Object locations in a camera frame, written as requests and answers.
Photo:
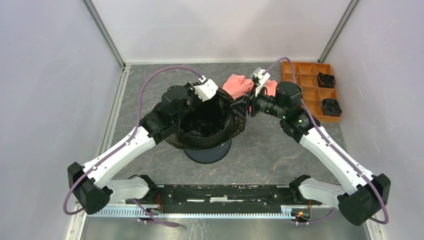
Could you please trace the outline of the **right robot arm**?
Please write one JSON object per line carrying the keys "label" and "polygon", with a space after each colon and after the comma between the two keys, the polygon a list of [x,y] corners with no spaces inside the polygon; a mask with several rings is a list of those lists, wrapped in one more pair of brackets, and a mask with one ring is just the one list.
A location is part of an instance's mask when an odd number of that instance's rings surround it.
{"label": "right robot arm", "polygon": [[295,204],[306,200],[321,202],[340,211],[355,226],[368,220],[388,224],[390,179],[366,169],[332,139],[307,107],[300,86],[283,81],[277,84],[274,96],[266,93],[258,85],[248,91],[242,98],[246,113],[278,118],[285,134],[314,154],[339,181],[335,185],[302,175],[291,183],[289,199]]}

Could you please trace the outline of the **dark blue trash bin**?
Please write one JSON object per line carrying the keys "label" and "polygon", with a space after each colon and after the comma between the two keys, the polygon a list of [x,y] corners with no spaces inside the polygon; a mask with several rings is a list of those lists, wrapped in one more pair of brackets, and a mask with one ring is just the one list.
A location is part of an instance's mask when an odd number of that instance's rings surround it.
{"label": "dark blue trash bin", "polygon": [[224,159],[229,153],[232,141],[228,140],[216,147],[202,150],[184,150],[185,155],[198,164],[213,164]]}

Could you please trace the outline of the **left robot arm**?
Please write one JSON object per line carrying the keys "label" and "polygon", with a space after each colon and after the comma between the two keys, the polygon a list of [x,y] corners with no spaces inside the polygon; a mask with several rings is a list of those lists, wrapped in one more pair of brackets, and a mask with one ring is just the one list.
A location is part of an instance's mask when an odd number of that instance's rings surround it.
{"label": "left robot arm", "polygon": [[130,133],[102,155],[67,168],[69,192],[74,195],[86,214],[92,215],[103,209],[112,199],[140,199],[153,203],[157,190],[143,179],[129,182],[123,180],[118,186],[112,177],[145,151],[152,149],[177,131],[181,120],[211,100],[218,86],[207,80],[203,84],[173,85],[162,95],[161,101],[136,121]]}

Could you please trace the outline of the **black plastic trash bag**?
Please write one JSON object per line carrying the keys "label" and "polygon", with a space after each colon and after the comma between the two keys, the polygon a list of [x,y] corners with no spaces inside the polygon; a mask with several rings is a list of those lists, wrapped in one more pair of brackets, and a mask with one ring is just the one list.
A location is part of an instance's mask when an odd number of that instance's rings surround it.
{"label": "black plastic trash bag", "polygon": [[206,150],[240,135],[247,118],[234,109],[233,97],[219,88],[215,96],[189,112],[165,142],[181,150]]}

